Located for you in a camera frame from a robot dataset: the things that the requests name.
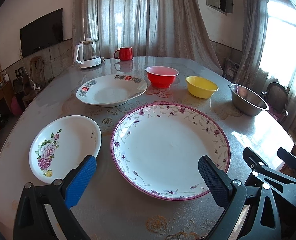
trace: electric kettle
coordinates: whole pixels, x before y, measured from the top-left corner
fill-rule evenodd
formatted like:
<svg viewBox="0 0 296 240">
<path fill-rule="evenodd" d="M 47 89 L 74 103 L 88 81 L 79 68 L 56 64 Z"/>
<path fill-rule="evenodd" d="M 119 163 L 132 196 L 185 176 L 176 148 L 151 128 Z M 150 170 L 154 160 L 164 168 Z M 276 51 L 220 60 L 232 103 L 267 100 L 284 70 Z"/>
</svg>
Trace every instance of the electric kettle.
<svg viewBox="0 0 296 240">
<path fill-rule="evenodd" d="M 89 68 L 101 64 L 98 39 L 87 38 L 81 41 L 75 48 L 74 62 L 80 68 Z"/>
</svg>

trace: plate with rose pattern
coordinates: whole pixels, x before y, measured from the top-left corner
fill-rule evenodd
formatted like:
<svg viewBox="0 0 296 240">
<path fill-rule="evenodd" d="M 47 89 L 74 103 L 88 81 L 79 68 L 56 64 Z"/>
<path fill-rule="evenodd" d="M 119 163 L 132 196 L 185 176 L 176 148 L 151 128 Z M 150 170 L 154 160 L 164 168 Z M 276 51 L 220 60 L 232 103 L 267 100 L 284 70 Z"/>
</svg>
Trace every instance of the plate with rose pattern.
<svg viewBox="0 0 296 240">
<path fill-rule="evenodd" d="M 95 121 L 71 115 L 48 124 L 34 139 L 29 151 L 29 165 L 41 181 L 51 184 L 63 179 L 87 155 L 97 157 L 101 132 Z"/>
<path fill-rule="evenodd" d="M 150 104 L 123 117 L 112 134 L 111 154 L 122 176 L 144 193 L 172 201 L 209 192 L 198 171 L 207 155 L 225 172 L 230 146 L 207 115 L 178 104 Z"/>
<path fill-rule="evenodd" d="M 147 83 L 139 77 L 107 75 L 83 84 L 77 90 L 76 97 L 85 104 L 114 107 L 142 95 L 147 86 Z"/>
</svg>

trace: floor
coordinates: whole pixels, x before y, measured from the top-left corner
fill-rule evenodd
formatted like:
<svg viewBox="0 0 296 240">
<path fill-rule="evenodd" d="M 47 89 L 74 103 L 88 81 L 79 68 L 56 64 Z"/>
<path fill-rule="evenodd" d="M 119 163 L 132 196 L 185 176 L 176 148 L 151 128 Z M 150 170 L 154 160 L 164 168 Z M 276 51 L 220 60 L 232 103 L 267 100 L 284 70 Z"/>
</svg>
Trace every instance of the floor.
<svg viewBox="0 0 296 240">
<path fill-rule="evenodd" d="M 15 126 L 15 124 L 18 121 L 19 117 L 20 116 L 10 116 L 8 118 L 8 122 L 5 125 L 5 127 L 0 129 L 0 151 L 3 148 L 4 143 L 7 140 L 8 135 L 10 134 L 13 127 Z"/>
</svg>

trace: floral tablecloth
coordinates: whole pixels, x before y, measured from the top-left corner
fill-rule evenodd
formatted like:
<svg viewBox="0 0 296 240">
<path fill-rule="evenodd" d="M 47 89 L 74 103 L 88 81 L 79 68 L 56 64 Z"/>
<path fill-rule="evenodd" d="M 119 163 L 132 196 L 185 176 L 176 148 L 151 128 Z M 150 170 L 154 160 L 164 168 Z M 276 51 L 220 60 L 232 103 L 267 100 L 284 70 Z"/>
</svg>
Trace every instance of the floral tablecloth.
<svg viewBox="0 0 296 240">
<path fill-rule="evenodd" d="M 169 89 L 150 86 L 145 68 L 163 65 L 179 70 Z M 83 104 L 76 98 L 85 82 L 103 75 L 133 75 L 144 78 L 147 91 L 122 106 L 103 108 Z M 219 87 L 211 99 L 199 99 L 187 91 L 187 76 L 202 76 Z M 29 168 L 29 148 L 39 131 L 57 118 L 84 115 L 92 118 L 102 132 L 102 146 L 97 157 L 97 171 L 72 212 L 91 239 L 167 239 L 190 240 L 205 236 L 223 209 L 211 196 L 186 202 L 152 198 L 132 187 L 118 172 L 110 153 L 113 128 L 129 111 L 150 103 L 178 103 L 198 109 L 211 117 L 227 136 L 231 148 L 228 175 L 246 180 L 250 168 L 242 160 L 245 147 L 252 147 L 272 168 L 282 161 L 277 150 L 290 151 L 293 143 L 282 127 L 267 112 L 249 117 L 231 102 L 229 82 L 198 63 L 179 58 L 135 57 L 129 62 L 107 59 L 99 67 L 81 70 L 71 66 L 55 78 L 29 105 L 10 133 L 0 153 L 0 230 L 12 239 L 13 223 L 24 184 L 43 185 Z M 65 239 L 47 207 L 59 239 Z"/>
</svg>

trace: white curtain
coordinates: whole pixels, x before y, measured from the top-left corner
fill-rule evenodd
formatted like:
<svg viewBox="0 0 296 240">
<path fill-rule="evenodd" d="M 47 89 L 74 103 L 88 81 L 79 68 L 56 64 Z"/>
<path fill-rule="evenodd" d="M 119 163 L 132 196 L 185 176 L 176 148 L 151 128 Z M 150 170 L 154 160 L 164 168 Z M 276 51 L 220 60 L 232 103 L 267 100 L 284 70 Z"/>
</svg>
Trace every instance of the white curtain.
<svg viewBox="0 0 296 240">
<path fill-rule="evenodd" d="M 288 0 L 269 0 L 267 6 L 267 34 L 254 91 L 265 91 L 271 82 L 289 91 L 289 116 L 282 124 L 288 130 L 296 117 L 296 9 Z"/>
<path fill-rule="evenodd" d="M 244 0 L 242 58 L 234 83 L 250 89 L 254 86 L 267 31 L 268 0 Z"/>
<path fill-rule="evenodd" d="M 222 75 L 197 0 L 74 0 L 73 46 L 99 39 L 100 54 L 190 58 Z"/>
</svg>

